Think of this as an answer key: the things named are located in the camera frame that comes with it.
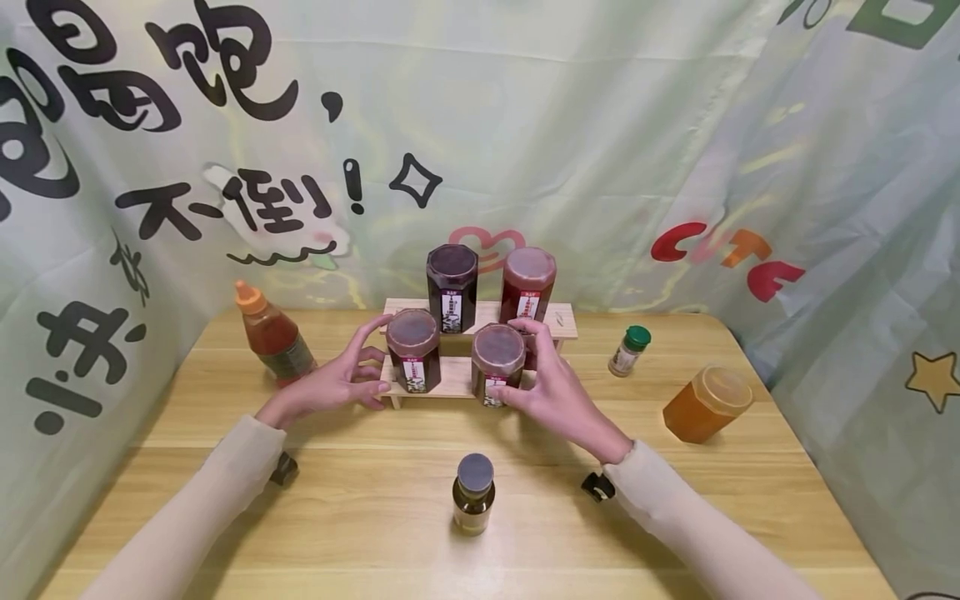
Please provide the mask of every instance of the orange bottle cap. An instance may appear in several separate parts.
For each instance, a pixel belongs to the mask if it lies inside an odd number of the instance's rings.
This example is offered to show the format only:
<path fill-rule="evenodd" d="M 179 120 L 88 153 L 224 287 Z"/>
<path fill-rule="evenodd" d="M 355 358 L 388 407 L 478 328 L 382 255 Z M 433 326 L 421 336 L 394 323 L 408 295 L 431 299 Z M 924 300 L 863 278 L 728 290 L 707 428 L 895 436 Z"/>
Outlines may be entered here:
<path fill-rule="evenodd" d="M 709 365 L 693 377 L 693 393 L 714 413 L 736 417 L 754 403 L 754 392 L 739 374 Z"/>
<path fill-rule="evenodd" d="M 243 279 L 237 279 L 233 286 L 237 289 L 237 295 L 233 301 L 243 314 L 255 315 L 267 307 L 267 298 L 263 292 L 252 285 L 247 285 Z"/>

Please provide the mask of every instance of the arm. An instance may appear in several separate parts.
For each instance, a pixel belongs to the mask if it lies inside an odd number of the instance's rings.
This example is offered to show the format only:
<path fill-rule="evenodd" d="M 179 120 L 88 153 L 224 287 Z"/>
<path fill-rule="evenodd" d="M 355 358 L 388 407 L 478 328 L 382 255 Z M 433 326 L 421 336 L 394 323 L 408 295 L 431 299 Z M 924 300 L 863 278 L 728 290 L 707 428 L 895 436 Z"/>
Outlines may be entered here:
<path fill-rule="evenodd" d="M 285 438 L 245 415 L 81 598 L 183 596 L 214 541 L 263 491 Z"/>
<path fill-rule="evenodd" d="M 255 418 L 241 418 L 190 481 L 110 561 L 82 600 L 180 598 L 217 538 L 263 491 L 282 451 L 284 429 L 313 412 L 354 400 L 384 409 L 375 396 L 390 385 L 375 380 L 379 367 L 359 363 L 383 362 L 383 351 L 363 344 L 390 319 L 362 325 L 340 356 L 276 393 Z"/>
<path fill-rule="evenodd" d="M 670 548 L 717 600 L 816 600 L 789 566 L 717 511 L 657 452 L 633 442 L 590 400 L 554 349 L 550 329 L 510 321 L 536 335 L 537 383 L 529 391 L 493 388 L 500 399 L 580 446 L 604 465 L 616 498 L 644 529 Z"/>
<path fill-rule="evenodd" d="M 618 465 L 604 465 L 616 499 L 670 548 L 717 600 L 815 600 L 789 566 L 690 488 L 643 442 Z"/>

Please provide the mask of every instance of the curtain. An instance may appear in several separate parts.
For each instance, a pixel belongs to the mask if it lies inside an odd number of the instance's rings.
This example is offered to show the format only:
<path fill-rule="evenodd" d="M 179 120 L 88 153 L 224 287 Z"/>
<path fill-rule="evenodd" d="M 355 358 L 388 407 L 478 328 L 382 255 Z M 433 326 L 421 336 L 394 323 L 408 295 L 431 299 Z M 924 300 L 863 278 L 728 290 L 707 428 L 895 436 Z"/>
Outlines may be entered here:
<path fill-rule="evenodd" d="M 447 242 L 486 300 L 539 246 L 578 311 L 718 317 L 897 593 L 960 592 L 958 7 L 8 3 L 0 595 L 236 278 L 375 310 Z"/>

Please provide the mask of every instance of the black clip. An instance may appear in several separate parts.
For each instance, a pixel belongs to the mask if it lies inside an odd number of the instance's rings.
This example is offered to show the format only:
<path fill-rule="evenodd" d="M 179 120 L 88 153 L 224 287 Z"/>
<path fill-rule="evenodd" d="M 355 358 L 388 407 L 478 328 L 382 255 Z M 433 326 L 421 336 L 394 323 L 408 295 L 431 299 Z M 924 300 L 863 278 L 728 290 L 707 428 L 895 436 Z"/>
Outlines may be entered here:
<path fill-rule="evenodd" d="M 298 472 L 300 472 L 300 467 L 297 466 L 297 461 L 294 460 L 294 457 L 284 452 L 280 454 L 280 459 L 276 461 L 276 468 L 274 472 L 270 474 L 270 480 L 284 487 L 287 483 L 293 481 Z"/>
<path fill-rule="evenodd" d="M 580 489 L 588 493 L 593 501 L 598 503 L 616 496 L 616 488 L 610 479 L 607 479 L 607 475 L 603 473 L 587 475 L 584 483 L 580 484 Z"/>

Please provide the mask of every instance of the jar label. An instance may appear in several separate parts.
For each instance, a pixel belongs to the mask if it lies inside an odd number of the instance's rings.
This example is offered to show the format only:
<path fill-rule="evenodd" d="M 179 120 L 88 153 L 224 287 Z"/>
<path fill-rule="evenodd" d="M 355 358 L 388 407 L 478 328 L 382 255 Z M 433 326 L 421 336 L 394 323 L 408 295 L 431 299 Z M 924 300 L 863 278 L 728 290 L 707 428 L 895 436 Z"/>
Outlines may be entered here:
<path fill-rule="evenodd" d="M 403 374 L 407 377 L 407 392 L 410 394 L 426 393 L 426 374 L 423 371 L 423 361 L 419 358 L 403 358 Z"/>
<path fill-rule="evenodd" d="M 631 354 L 623 347 L 617 348 L 613 356 L 613 367 L 618 371 L 629 371 L 634 367 L 637 358 L 638 354 Z"/>
<path fill-rule="evenodd" d="M 314 368 L 313 354 L 310 353 L 310 348 L 306 346 L 306 342 L 299 334 L 286 350 L 276 354 L 257 354 L 256 356 L 281 381 L 303 377 Z"/>
<path fill-rule="evenodd" d="M 461 308 L 464 297 L 460 290 L 441 290 L 440 292 L 440 331 L 441 333 L 463 333 Z"/>
<path fill-rule="evenodd" d="M 490 396 L 490 394 L 487 394 L 487 390 L 489 390 L 493 386 L 507 385 L 507 378 L 501 377 L 500 375 L 487 375 L 487 374 L 484 374 L 484 378 L 486 380 L 487 385 L 484 386 L 483 405 L 490 406 L 491 408 L 500 408 L 501 406 L 503 406 L 503 402 L 501 402 L 500 400 L 493 399 Z"/>
<path fill-rule="evenodd" d="M 518 319 L 533 319 L 537 316 L 540 292 L 520 292 L 520 304 L 516 307 Z"/>

